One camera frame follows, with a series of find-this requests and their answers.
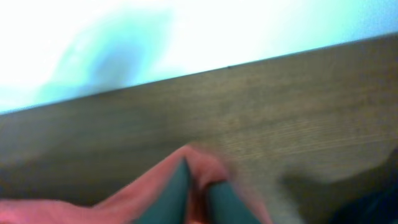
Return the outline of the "folded navy blue garment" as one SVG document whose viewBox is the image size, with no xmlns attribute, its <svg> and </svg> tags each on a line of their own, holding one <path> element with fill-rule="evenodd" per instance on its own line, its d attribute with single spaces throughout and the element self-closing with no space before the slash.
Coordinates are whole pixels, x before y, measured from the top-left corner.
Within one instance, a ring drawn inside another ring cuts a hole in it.
<svg viewBox="0 0 398 224">
<path fill-rule="evenodd" d="M 386 185 L 339 208 L 331 217 L 332 224 L 397 223 L 397 149 L 384 164 Z"/>
</svg>

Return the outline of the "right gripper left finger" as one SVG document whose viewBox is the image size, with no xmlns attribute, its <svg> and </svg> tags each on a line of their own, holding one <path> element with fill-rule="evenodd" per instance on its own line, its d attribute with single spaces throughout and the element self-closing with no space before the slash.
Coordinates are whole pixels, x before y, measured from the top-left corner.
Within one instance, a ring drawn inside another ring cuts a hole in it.
<svg viewBox="0 0 398 224">
<path fill-rule="evenodd" d="M 182 159 L 165 188 L 137 219 L 135 224 L 184 224 L 192 177 L 186 159 Z"/>
</svg>

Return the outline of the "red t-shirt white print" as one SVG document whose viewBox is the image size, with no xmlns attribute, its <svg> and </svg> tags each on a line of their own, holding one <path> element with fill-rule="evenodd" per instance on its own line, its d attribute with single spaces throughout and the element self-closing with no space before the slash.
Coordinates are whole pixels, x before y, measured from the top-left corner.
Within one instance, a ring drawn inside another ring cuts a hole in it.
<svg viewBox="0 0 398 224">
<path fill-rule="evenodd" d="M 1 200 L 1 223 L 132 223 L 156 200 L 179 162 L 186 159 L 192 182 L 185 223 L 210 223 L 208 188 L 229 182 L 260 223 L 271 223 L 264 204 L 239 190 L 228 166 L 197 147 L 184 146 L 106 200 L 81 207 L 59 200 Z"/>
</svg>

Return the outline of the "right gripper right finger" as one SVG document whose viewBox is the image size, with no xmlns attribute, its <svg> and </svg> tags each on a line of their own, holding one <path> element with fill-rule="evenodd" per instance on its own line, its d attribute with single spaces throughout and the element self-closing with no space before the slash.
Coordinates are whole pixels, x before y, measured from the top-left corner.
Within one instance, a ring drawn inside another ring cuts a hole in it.
<svg viewBox="0 0 398 224">
<path fill-rule="evenodd" d="M 207 201 L 211 224 L 260 224 L 229 182 L 211 185 Z"/>
</svg>

